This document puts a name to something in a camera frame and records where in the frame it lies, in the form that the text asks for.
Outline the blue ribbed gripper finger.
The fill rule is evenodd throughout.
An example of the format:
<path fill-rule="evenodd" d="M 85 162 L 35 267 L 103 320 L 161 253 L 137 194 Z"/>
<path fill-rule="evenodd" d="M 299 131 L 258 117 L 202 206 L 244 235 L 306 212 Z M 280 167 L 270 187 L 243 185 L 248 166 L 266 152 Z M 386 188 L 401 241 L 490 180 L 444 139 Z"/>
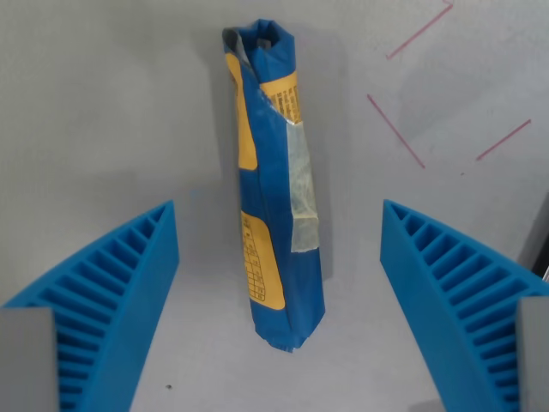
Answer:
<path fill-rule="evenodd" d="M 179 264 L 162 203 L 44 273 L 6 302 L 50 308 L 62 411 L 128 411 Z"/>
<path fill-rule="evenodd" d="M 548 285 L 427 215 L 383 202 L 380 261 L 448 411 L 517 411 L 516 310 Z"/>

